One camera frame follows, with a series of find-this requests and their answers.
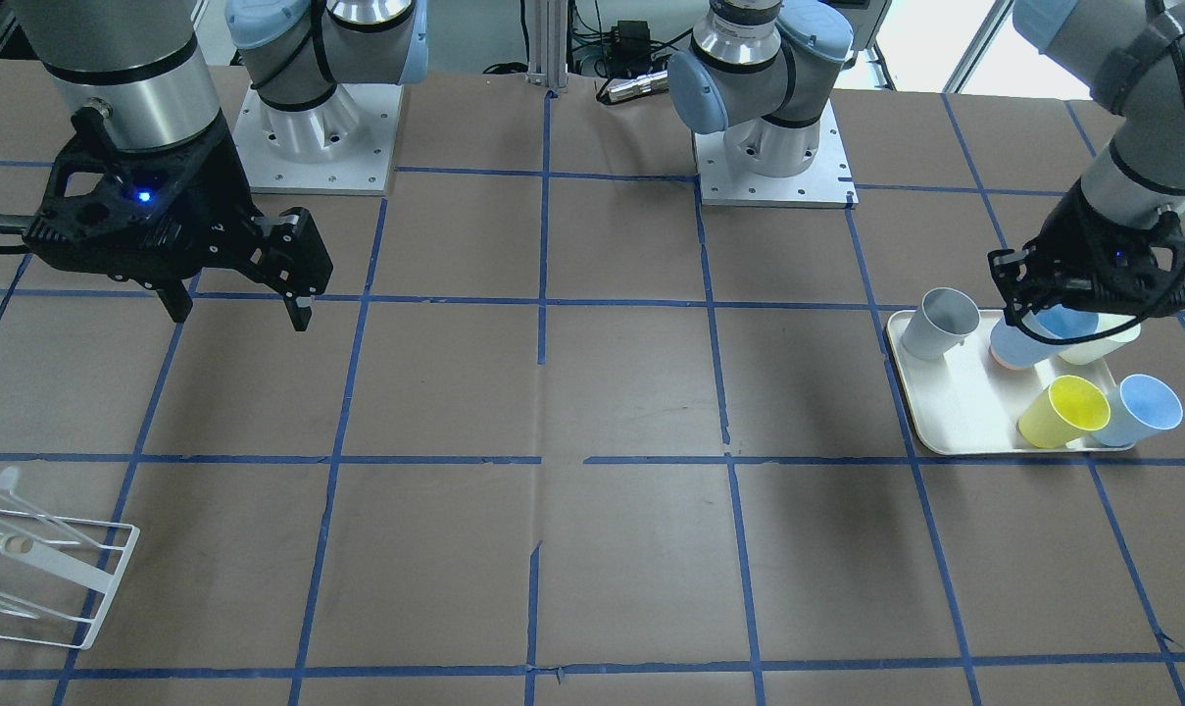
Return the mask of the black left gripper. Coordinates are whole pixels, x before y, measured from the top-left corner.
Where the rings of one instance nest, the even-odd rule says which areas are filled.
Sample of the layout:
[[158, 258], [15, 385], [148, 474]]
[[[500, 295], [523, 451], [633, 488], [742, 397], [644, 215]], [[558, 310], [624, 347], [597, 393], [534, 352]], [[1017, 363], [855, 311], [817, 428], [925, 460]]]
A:
[[1152, 227], [1125, 227], [1098, 214], [1080, 182], [1021, 250], [988, 253], [1004, 300], [1003, 323], [1044, 339], [1035, 313], [1055, 304], [1117, 316], [1165, 317], [1185, 309], [1185, 236], [1174, 211]]

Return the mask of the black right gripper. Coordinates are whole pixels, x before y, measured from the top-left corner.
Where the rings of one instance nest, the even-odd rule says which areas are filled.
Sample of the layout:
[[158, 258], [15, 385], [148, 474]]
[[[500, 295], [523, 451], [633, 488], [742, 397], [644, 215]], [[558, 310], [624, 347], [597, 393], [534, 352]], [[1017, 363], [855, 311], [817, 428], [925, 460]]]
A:
[[223, 113], [194, 137], [140, 152], [114, 143], [100, 109], [71, 121], [73, 137], [23, 233], [31, 253], [65, 272], [149, 284], [175, 325], [194, 308], [185, 278], [235, 270], [282, 295], [293, 329], [307, 330], [333, 272], [329, 253], [309, 210], [261, 216]]

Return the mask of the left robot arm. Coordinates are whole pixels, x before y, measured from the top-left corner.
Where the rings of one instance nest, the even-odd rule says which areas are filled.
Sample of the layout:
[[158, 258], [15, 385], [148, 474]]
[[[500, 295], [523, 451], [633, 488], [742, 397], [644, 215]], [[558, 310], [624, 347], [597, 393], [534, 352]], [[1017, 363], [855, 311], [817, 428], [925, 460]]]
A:
[[[860, 1], [713, 1], [667, 62], [675, 113], [725, 140], [728, 165], [798, 176], [856, 53]], [[1122, 118], [1107, 147], [1019, 249], [988, 255], [1004, 317], [1062, 304], [1133, 327], [1185, 309], [1185, 1], [997, 1], [943, 90], [971, 81], [1005, 23]]]

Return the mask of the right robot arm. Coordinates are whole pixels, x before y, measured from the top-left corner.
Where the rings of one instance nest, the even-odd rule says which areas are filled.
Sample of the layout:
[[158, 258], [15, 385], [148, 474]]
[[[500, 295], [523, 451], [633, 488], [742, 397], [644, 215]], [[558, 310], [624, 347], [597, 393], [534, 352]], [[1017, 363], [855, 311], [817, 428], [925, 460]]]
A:
[[133, 281], [172, 321], [203, 269], [281, 296], [305, 330], [332, 261], [305, 207], [265, 216], [254, 188], [384, 191], [398, 109], [382, 90], [423, 81], [423, 1], [229, 1], [250, 98], [228, 126], [188, 9], [167, 1], [17, 1], [13, 9], [71, 109], [36, 214], [0, 232], [64, 272]]

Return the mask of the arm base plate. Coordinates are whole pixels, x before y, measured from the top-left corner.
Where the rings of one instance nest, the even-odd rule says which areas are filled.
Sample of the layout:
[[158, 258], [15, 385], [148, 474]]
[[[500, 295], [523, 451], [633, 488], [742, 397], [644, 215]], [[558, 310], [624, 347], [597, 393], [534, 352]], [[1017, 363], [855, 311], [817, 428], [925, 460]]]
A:
[[319, 105], [282, 111], [246, 90], [233, 142], [256, 193], [385, 195], [404, 88], [340, 84]]
[[858, 203], [833, 105], [815, 124], [789, 128], [766, 118], [728, 131], [694, 134], [703, 201], [736, 207], [834, 207]]

